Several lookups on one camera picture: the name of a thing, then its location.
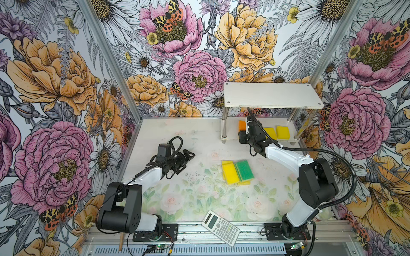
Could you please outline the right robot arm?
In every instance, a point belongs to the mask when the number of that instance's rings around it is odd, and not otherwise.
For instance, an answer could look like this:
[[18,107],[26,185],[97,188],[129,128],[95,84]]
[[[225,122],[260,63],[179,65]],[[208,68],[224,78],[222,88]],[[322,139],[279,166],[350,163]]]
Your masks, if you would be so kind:
[[300,148],[287,148],[267,137],[259,122],[248,122],[238,132],[239,143],[248,144],[255,153],[278,162],[297,175],[300,199],[283,216],[283,229],[299,229],[310,222],[320,207],[338,194],[335,178],[325,159],[313,159],[298,153]]

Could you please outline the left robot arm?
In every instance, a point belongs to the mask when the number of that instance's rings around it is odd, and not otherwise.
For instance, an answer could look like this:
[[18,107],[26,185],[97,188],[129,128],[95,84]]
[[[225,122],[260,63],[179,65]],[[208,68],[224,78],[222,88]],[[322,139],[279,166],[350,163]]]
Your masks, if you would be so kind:
[[160,236],[162,217],[143,212],[143,194],[169,171],[180,174],[194,157],[195,153],[187,149],[173,153],[171,148],[160,148],[146,168],[130,181],[112,182],[97,214],[97,229],[108,234],[151,233]]

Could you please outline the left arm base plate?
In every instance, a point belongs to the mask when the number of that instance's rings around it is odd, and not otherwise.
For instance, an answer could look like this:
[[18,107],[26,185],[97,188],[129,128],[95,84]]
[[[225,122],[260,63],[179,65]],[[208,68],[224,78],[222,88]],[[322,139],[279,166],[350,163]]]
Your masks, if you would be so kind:
[[178,238],[178,224],[163,224],[153,231],[136,231],[133,242],[176,242]]

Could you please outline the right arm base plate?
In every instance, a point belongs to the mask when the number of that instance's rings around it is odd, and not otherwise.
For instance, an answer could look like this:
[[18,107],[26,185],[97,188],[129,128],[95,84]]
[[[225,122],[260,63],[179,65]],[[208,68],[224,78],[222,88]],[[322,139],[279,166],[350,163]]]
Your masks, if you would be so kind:
[[306,224],[295,228],[282,223],[265,223],[264,231],[268,241],[311,240],[311,235]]

